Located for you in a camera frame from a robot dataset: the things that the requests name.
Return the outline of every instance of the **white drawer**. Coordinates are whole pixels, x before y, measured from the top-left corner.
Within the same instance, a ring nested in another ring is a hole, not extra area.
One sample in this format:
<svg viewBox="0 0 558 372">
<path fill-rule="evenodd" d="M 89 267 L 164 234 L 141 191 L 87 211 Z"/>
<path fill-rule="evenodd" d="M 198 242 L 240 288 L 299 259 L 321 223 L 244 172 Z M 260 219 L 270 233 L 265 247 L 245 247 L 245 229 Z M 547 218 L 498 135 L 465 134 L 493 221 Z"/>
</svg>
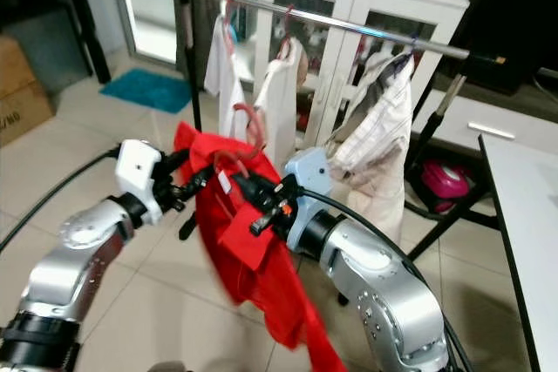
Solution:
<svg viewBox="0 0 558 372">
<path fill-rule="evenodd" d="M 412 125 L 413 132 L 422 130 L 443 95 L 432 90 Z M 434 138 L 479 150 L 481 133 L 558 153 L 557 124 L 461 97 L 453 100 Z"/>
</svg>

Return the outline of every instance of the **blue mat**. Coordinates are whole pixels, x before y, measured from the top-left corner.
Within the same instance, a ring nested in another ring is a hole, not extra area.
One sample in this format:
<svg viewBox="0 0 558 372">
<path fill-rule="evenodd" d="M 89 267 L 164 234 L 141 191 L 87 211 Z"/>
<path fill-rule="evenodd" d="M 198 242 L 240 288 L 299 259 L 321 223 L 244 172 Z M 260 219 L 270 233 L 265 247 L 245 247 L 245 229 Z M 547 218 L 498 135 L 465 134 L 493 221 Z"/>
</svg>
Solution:
<svg viewBox="0 0 558 372">
<path fill-rule="evenodd" d="M 170 113 L 178 113 L 187 105 L 191 91 L 184 80 L 141 69 L 130 70 L 101 89 L 104 95 Z"/>
</svg>

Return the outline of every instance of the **cardboard box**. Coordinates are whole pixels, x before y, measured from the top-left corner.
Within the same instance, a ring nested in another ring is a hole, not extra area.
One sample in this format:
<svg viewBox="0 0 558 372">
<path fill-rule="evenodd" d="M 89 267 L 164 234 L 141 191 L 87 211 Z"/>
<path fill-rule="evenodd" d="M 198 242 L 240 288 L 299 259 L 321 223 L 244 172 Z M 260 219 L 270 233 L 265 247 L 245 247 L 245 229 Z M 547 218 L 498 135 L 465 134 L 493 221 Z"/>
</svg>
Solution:
<svg viewBox="0 0 558 372">
<path fill-rule="evenodd" d="M 0 99 L 35 81 L 16 40 L 0 36 Z"/>
<path fill-rule="evenodd" d="M 0 98 L 0 145 L 52 117 L 49 100 L 39 82 Z"/>
</svg>

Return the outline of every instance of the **white garment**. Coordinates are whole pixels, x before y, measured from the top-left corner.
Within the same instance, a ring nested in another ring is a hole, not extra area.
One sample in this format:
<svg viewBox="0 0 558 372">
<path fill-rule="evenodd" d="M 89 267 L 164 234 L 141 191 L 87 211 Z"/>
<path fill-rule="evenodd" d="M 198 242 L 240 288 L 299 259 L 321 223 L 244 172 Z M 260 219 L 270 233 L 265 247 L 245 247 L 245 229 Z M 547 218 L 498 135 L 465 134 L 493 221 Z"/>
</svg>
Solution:
<svg viewBox="0 0 558 372">
<path fill-rule="evenodd" d="M 282 172 L 295 152 L 296 76 L 303 46 L 289 39 L 289 55 L 268 64 L 262 89 L 254 107 L 265 114 L 267 144 L 264 152 L 274 167 Z"/>
<path fill-rule="evenodd" d="M 218 16 L 213 28 L 208 68 L 203 84 L 211 95 L 219 95 L 219 134 L 246 141 L 248 116 L 244 111 L 233 110 L 234 104 L 245 103 L 244 91 L 233 57 L 228 53 L 225 31 L 223 18 Z"/>
<path fill-rule="evenodd" d="M 402 68 L 395 75 L 394 63 Z M 365 117 L 330 159 L 331 174 L 351 187 L 347 205 L 397 244 L 405 204 L 404 165 L 412 124 L 412 56 L 372 56 L 342 127 L 359 112 Z"/>
</svg>

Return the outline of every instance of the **door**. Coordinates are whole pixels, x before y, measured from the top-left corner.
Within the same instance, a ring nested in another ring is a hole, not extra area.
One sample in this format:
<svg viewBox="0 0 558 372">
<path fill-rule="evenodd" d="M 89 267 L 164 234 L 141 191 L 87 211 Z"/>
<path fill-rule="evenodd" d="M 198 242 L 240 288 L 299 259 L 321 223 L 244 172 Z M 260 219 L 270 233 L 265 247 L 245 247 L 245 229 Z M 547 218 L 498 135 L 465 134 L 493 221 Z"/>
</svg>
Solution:
<svg viewBox="0 0 558 372">
<path fill-rule="evenodd" d="M 355 0 L 349 20 L 355 24 L 447 44 L 464 11 L 463 7 L 425 0 Z M 345 33 L 332 81 L 333 87 L 324 108 L 318 144 L 325 142 L 343 121 L 344 112 L 356 93 L 357 81 L 370 54 L 382 49 L 398 54 L 404 48 L 403 45 L 390 44 L 379 38 Z M 411 51 L 411 47 L 406 47 L 406 50 Z M 414 106 L 436 70 L 441 55 L 430 51 L 414 51 L 413 56 L 415 72 L 411 87 Z"/>
<path fill-rule="evenodd" d="M 326 17 L 348 19 L 353 0 L 265 0 L 282 6 L 314 12 Z M 284 37 L 285 16 L 266 10 L 258 11 L 255 50 L 254 92 L 265 78 L 268 62 L 276 57 Z M 296 37 L 306 51 L 309 71 L 306 81 L 296 93 L 296 146 L 305 148 L 316 143 L 323 109 L 330 92 L 331 80 L 341 50 L 343 32 L 319 25 L 289 20 L 289 34 Z"/>
</svg>

